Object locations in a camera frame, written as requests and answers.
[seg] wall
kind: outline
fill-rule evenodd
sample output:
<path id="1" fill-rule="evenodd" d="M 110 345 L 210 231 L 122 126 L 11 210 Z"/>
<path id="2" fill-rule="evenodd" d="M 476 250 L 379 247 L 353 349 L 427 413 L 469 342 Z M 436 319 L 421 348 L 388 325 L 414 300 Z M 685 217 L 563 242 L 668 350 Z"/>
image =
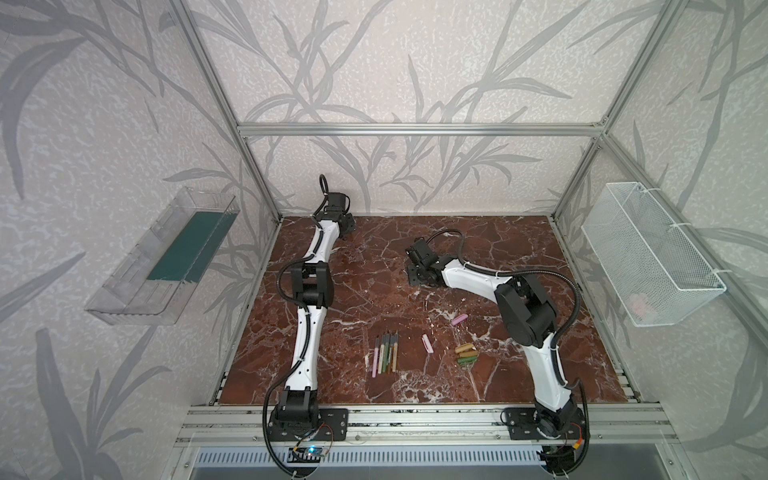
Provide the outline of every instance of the wall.
<path id="1" fill-rule="evenodd" d="M 766 303 L 768 2 L 689 2 L 611 132 Z M 703 480 L 764 478 L 768 355 L 722 300 L 637 328 L 581 232 L 608 181 L 601 153 L 558 220 L 636 387 L 659 400 Z"/>
<path id="2" fill-rule="evenodd" d="M 240 122 L 452 123 L 599 121 L 662 3 L 189 1 Z M 551 212 L 587 140 L 251 138 L 283 211 L 379 214 Z"/>
<path id="3" fill-rule="evenodd" d="M 164 2 L 0 4 L 0 478 L 158 478 L 273 225 Z M 182 186 L 242 211 L 175 326 L 83 308 Z"/>

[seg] white robotic arm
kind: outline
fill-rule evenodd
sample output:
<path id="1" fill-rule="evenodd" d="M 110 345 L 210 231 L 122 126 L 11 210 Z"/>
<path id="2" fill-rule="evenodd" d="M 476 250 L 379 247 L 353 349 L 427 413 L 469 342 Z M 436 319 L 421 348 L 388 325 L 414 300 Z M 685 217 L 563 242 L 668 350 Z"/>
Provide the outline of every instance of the white robotic arm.
<path id="1" fill-rule="evenodd" d="M 445 269 L 442 270 L 442 278 L 446 286 L 484 296 L 493 303 L 497 303 L 495 292 L 498 287 L 510 282 L 509 277 L 492 276 L 472 271 L 462 265 L 458 259 L 451 260 L 445 265 Z M 533 376 L 536 401 L 547 409 L 557 412 L 568 403 L 571 398 L 571 390 L 560 385 L 554 374 L 550 353 L 553 336 L 554 332 L 548 332 L 541 341 L 541 346 L 524 344 L 522 347 L 528 361 L 528 368 Z M 560 366 L 560 377 L 564 378 L 562 366 Z"/>
<path id="2" fill-rule="evenodd" d="M 312 258 L 307 260 L 304 265 L 316 266 L 318 263 L 328 263 L 333 243 L 338 238 L 339 224 L 332 220 L 321 220 L 319 227 L 315 229 L 315 237 L 305 255 L 305 257 Z M 317 274 L 314 273 L 310 277 L 316 279 Z M 317 353 L 320 345 L 320 330 L 323 329 L 323 321 L 327 312 L 328 309 L 322 305 L 307 303 L 306 310 L 299 308 L 299 333 L 296 336 L 296 346 L 293 349 L 293 364 L 301 358 L 307 335 L 310 336 L 310 346 L 304 355 L 301 368 L 288 377 L 285 384 L 286 389 L 303 391 L 309 388 L 310 391 L 317 390 Z M 309 329 L 306 328 L 307 322 L 310 325 Z"/>
<path id="3" fill-rule="evenodd" d="M 439 256 L 423 238 L 416 239 L 406 252 L 412 261 L 408 267 L 412 285 L 458 288 L 498 305 L 509 336 L 522 346 L 531 370 L 535 387 L 536 428 L 545 437 L 557 438 L 568 427 L 578 407 L 572 398 L 572 387 L 563 380 L 554 322 L 557 310 L 535 273 L 549 273 L 568 282 L 570 280 L 545 270 L 526 270 L 518 274 L 494 272 L 466 263 L 460 255 Z M 574 311 L 578 313 L 580 301 L 575 287 L 574 294 L 577 302 Z M 571 314 L 566 322 L 568 326 L 575 320 L 576 313 Z"/>
<path id="4" fill-rule="evenodd" d="M 284 384 L 268 424 L 271 435 L 280 440 L 283 440 L 282 435 L 302 438 L 316 432 L 321 425 L 322 416 L 317 403 L 317 357 L 320 331 L 333 302 L 333 279 L 328 260 L 336 240 L 355 230 L 355 219 L 349 213 L 349 198 L 339 192 L 329 192 L 323 175 L 320 176 L 320 188 L 324 198 L 312 215 L 316 225 L 312 243 L 303 258 L 283 266 L 277 274 L 278 293 L 298 307 L 292 367 L 269 388 L 264 399 L 263 416 L 266 420 L 271 393 Z M 290 273 L 290 295 L 281 286 L 284 273 Z"/>

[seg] green chalk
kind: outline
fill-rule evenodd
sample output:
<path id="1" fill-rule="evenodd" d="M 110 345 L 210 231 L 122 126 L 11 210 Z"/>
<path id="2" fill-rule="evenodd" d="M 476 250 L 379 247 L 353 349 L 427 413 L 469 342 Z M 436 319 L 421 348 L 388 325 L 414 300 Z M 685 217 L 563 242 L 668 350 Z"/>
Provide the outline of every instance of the green chalk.
<path id="1" fill-rule="evenodd" d="M 464 358 L 457 359 L 456 362 L 459 365 L 467 365 L 468 363 L 474 363 L 475 360 L 477 360 L 477 359 L 478 359 L 478 357 L 476 355 L 475 356 L 466 356 Z"/>

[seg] marble table surface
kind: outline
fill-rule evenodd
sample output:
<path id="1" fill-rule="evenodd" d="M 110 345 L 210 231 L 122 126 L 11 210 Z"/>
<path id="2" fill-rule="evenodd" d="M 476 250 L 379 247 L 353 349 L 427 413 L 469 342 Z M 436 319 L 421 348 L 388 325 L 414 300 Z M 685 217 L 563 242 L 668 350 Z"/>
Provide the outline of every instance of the marble table surface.
<path id="1" fill-rule="evenodd" d="M 320 403 L 475 403 L 532 402 L 534 386 L 519 346 L 507 336 L 491 301 L 461 290 L 410 286 L 405 248 L 415 237 L 443 227 L 467 235 L 466 260 L 483 266 L 544 267 L 572 277 L 546 217 L 358 217 L 357 230 L 336 241 L 330 260 L 335 298 L 320 337 Z M 313 235 L 309 218 L 283 222 L 256 302 L 227 382 L 222 404 L 261 404 L 279 375 L 287 371 L 296 336 L 296 307 L 280 299 L 275 277 L 280 267 L 300 258 Z M 439 253 L 454 253 L 458 237 L 432 242 Z M 558 324 L 571 312 L 570 290 L 543 276 L 558 308 Z M 290 288 L 285 275 L 283 287 Z M 456 327 L 450 321 L 466 313 Z M 398 332 L 398 371 L 371 378 L 377 336 Z M 427 354 L 426 333 L 435 352 Z M 473 342 L 480 354 L 471 368 L 455 362 L 453 349 Z M 589 312 L 561 341 L 568 381 L 580 377 L 590 402 L 626 402 Z M 276 401 L 278 388 L 272 398 Z"/>

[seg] clear plastic tray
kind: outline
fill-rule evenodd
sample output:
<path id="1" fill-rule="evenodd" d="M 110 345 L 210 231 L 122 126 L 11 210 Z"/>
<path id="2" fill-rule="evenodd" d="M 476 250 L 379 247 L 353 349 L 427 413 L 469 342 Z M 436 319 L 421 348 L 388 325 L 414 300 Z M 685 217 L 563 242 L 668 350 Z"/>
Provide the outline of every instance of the clear plastic tray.
<path id="1" fill-rule="evenodd" d="M 240 212 L 235 196 L 182 188 L 85 309 L 111 325 L 173 325 Z"/>

